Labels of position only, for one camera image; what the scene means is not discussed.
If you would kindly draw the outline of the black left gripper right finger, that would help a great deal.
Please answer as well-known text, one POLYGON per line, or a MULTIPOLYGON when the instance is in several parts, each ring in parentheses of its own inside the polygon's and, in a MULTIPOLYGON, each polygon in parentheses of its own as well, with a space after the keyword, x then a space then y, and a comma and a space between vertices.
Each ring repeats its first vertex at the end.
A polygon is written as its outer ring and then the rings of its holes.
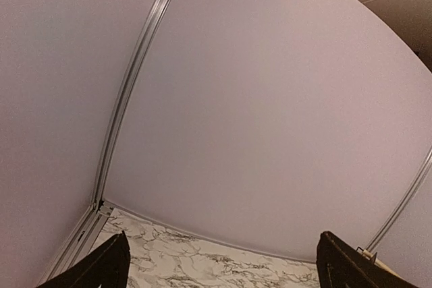
POLYGON ((374 265, 330 231, 320 235, 316 265, 320 286, 324 288, 415 288, 374 265))

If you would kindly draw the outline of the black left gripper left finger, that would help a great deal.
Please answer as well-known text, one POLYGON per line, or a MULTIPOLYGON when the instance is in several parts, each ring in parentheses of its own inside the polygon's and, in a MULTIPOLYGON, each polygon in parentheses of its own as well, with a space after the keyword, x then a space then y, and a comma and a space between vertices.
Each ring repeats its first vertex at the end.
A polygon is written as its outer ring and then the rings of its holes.
POLYGON ((130 247, 124 232, 111 236, 79 263, 40 288, 126 288, 130 247))

